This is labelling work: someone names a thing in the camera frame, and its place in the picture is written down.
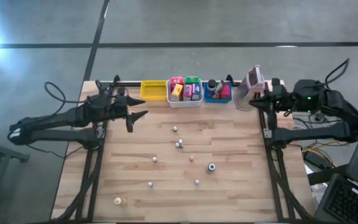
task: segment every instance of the gray floor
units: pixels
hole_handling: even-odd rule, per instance
[[[103,0],[0,0],[0,44],[92,43]],[[100,42],[342,42],[358,41],[358,0],[118,0],[111,1]],[[31,153],[12,160],[0,190],[0,223],[49,219],[62,160],[7,139],[10,124],[53,113],[44,91],[55,82],[68,99],[80,93],[91,49],[0,49],[0,145]],[[291,89],[302,78],[323,80],[347,57],[348,72],[331,85],[358,108],[358,47],[98,49],[91,80],[242,79],[253,65]],[[67,143],[36,146],[64,154]],[[336,164],[354,145],[326,148]]]

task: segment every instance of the wooden table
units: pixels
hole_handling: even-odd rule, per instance
[[[131,97],[140,98],[139,87],[127,89]],[[96,93],[94,82],[84,82],[80,100]],[[123,119],[108,124],[94,221],[277,221],[257,110],[237,110],[233,101],[178,109],[165,101],[148,101],[130,107],[131,112],[142,110],[149,113],[136,122],[133,133],[126,131]],[[292,117],[279,115],[278,125],[292,128]],[[184,147],[176,149],[180,138]],[[78,146],[70,143],[67,153]],[[81,150],[65,161],[52,218],[61,215],[78,193],[85,157]],[[292,192],[314,214],[299,148],[285,149],[284,160]],[[216,171],[207,174],[211,162]],[[126,199],[127,205],[115,205],[116,197]],[[280,198],[288,217],[281,190]]]

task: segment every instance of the blue bin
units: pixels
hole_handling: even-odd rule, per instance
[[[231,84],[225,84],[225,85],[230,86],[229,99],[227,99],[227,100],[217,100],[217,99],[212,99],[211,97],[207,96],[206,92],[207,92],[207,89],[208,89],[208,83],[205,83],[204,84],[204,99],[205,99],[205,102],[207,102],[207,103],[228,103],[228,102],[230,102],[231,101]]]

